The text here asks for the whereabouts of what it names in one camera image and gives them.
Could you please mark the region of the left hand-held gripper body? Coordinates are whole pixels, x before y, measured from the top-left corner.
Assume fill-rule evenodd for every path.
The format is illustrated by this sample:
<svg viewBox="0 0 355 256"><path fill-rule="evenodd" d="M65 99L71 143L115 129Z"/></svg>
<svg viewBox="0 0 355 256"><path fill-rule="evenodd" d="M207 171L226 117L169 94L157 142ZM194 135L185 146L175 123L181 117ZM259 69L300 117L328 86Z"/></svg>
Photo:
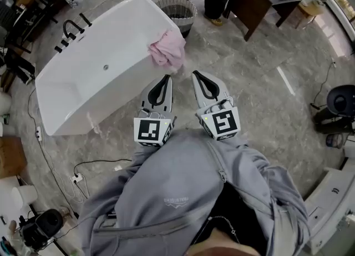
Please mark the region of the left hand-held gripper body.
<svg viewBox="0 0 355 256"><path fill-rule="evenodd" d="M134 141L145 147L162 147L174 128L171 107L142 107L134 118Z"/></svg>

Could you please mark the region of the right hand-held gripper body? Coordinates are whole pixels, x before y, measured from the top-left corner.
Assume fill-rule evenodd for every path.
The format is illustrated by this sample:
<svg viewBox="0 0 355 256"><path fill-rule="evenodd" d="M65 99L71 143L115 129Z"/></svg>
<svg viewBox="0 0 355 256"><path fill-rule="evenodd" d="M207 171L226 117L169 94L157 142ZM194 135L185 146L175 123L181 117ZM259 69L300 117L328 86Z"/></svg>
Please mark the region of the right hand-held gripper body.
<svg viewBox="0 0 355 256"><path fill-rule="evenodd" d="M240 132L238 108L234 106L234 100L230 96L200 108L196 116L200 125L214 140L226 140Z"/></svg>

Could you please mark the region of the light pink cloth garment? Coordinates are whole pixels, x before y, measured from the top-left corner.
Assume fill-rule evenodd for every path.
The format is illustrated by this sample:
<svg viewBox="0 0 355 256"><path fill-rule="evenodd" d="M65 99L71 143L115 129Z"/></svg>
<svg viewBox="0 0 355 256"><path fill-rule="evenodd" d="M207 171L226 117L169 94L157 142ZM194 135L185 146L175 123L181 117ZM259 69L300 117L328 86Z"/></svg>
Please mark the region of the light pink cloth garment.
<svg viewBox="0 0 355 256"><path fill-rule="evenodd" d="M185 61L186 41L179 30L166 30L161 37L148 45L155 65L177 72Z"/></svg>

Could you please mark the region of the grey wicker laundry basket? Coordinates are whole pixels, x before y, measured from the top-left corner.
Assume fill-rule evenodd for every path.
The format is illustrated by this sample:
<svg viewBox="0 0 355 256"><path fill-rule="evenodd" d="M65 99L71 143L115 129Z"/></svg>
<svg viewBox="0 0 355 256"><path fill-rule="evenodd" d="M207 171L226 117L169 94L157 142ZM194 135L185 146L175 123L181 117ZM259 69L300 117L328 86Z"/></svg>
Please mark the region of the grey wicker laundry basket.
<svg viewBox="0 0 355 256"><path fill-rule="evenodd" d="M179 27L186 38L197 16L197 8L190 0L158 0L155 4Z"/></svg>

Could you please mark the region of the person's grey jacket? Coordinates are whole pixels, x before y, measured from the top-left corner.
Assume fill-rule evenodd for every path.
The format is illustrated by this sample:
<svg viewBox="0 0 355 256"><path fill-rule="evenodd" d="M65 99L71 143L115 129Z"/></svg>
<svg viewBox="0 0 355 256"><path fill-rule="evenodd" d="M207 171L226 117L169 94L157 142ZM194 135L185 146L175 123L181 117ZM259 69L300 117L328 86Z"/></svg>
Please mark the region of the person's grey jacket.
<svg viewBox="0 0 355 256"><path fill-rule="evenodd" d="M175 131L160 147L139 146L133 163L84 204L84 256L261 256L214 229L192 244L224 183L256 213L266 256L297 256L310 238L302 196L288 171L233 137Z"/></svg>

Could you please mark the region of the white bathtub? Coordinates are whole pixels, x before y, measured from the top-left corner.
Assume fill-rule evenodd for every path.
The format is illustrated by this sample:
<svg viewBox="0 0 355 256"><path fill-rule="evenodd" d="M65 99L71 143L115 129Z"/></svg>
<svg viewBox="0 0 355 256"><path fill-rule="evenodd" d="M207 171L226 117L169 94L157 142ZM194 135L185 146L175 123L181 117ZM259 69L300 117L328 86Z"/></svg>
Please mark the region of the white bathtub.
<svg viewBox="0 0 355 256"><path fill-rule="evenodd" d="M35 80L45 132L84 135L170 74L148 52L166 30L178 27L152 0L124 0L85 27Z"/></svg>

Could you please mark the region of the person's black shirt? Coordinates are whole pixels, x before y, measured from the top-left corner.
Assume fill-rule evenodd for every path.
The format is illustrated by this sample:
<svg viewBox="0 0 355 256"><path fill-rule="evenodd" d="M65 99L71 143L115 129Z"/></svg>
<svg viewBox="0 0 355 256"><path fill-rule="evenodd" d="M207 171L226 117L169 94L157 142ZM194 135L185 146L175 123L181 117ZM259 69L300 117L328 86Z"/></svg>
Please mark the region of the person's black shirt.
<svg viewBox="0 0 355 256"><path fill-rule="evenodd" d="M207 220L192 240L192 244L207 240L214 229L227 235L234 243L249 246L266 256L268 241L256 213L242 200L229 183L224 183Z"/></svg>

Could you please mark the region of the dark wooden table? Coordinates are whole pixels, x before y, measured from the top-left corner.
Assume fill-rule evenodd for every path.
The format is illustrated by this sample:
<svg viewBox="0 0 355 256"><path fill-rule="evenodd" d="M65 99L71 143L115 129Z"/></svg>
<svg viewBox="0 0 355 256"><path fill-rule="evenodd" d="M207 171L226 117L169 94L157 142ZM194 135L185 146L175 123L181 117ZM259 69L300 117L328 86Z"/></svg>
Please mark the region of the dark wooden table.
<svg viewBox="0 0 355 256"><path fill-rule="evenodd" d="M248 29L244 40L248 41L270 8L280 16L277 27L288 18L302 0L228 0L223 17L233 13Z"/></svg>

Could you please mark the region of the black shower wand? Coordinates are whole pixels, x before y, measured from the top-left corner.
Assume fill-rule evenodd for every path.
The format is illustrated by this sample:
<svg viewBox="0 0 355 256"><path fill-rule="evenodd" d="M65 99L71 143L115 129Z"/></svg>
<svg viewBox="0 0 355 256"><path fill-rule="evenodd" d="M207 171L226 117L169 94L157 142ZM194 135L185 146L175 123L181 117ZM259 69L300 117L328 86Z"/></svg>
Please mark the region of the black shower wand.
<svg viewBox="0 0 355 256"><path fill-rule="evenodd" d="M79 16L87 24L87 26L89 26L89 27L92 26L92 23L89 21L89 19L83 13L79 13Z"/></svg>

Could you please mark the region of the black round appliance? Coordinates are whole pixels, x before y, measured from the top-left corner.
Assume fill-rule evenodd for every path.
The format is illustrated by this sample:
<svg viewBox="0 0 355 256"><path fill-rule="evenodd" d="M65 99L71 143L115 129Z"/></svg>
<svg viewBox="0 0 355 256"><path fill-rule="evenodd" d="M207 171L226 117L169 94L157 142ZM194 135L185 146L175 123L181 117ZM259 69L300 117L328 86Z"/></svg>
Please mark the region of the black round appliance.
<svg viewBox="0 0 355 256"><path fill-rule="evenodd" d="M27 247L33 250L40 250L60 231L63 224L64 219L59 211L49 209L27 220L20 216L19 233Z"/></svg>
<svg viewBox="0 0 355 256"><path fill-rule="evenodd" d="M355 134L355 85L341 85L327 95L326 106L313 117L322 134Z"/></svg>

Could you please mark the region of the light wooden stool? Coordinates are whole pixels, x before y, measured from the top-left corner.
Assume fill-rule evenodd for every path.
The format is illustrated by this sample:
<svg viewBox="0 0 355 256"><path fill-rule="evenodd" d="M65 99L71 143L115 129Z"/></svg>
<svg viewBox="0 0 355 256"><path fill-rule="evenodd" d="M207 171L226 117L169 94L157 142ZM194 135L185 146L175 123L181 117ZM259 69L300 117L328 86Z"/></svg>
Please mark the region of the light wooden stool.
<svg viewBox="0 0 355 256"><path fill-rule="evenodd" d="M313 23L317 16L324 13L324 5L319 0L311 0L309 2L302 0L297 8L301 12L302 17L295 25L295 29L299 29L300 27L305 29L310 23Z"/></svg>

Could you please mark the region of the black chair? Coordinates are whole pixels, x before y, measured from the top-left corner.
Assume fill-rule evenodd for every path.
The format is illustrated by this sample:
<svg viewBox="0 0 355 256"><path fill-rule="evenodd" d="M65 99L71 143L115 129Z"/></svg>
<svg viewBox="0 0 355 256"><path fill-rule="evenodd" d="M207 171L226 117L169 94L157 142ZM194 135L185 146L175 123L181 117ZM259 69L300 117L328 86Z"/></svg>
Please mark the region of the black chair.
<svg viewBox="0 0 355 256"><path fill-rule="evenodd" d="M58 23L54 18L54 4L55 0L17 0L14 8L19 15L5 37L4 47L30 54L26 43L33 41L33 32L39 24L45 19Z"/></svg>

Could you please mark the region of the brown cardboard box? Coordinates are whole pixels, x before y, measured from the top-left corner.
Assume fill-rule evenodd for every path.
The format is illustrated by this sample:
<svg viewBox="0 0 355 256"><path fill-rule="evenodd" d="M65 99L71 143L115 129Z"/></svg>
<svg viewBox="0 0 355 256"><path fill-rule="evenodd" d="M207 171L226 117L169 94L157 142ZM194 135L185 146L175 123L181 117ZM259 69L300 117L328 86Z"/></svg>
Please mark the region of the brown cardboard box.
<svg viewBox="0 0 355 256"><path fill-rule="evenodd" d="M19 175L27 166L21 139L0 137L0 179Z"/></svg>

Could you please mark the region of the white cylindrical stool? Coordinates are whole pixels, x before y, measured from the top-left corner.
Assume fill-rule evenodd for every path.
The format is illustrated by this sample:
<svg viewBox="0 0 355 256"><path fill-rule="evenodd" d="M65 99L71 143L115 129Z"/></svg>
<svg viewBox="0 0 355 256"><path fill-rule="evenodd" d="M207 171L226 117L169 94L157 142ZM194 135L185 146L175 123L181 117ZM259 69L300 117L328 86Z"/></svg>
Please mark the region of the white cylindrical stool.
<svg viewBox="0 0 355 256"><path fill-rule="evenodd" d="M33 185L13 187L11 196L18 209L28 206L38 199L37 190Z"/></svg>

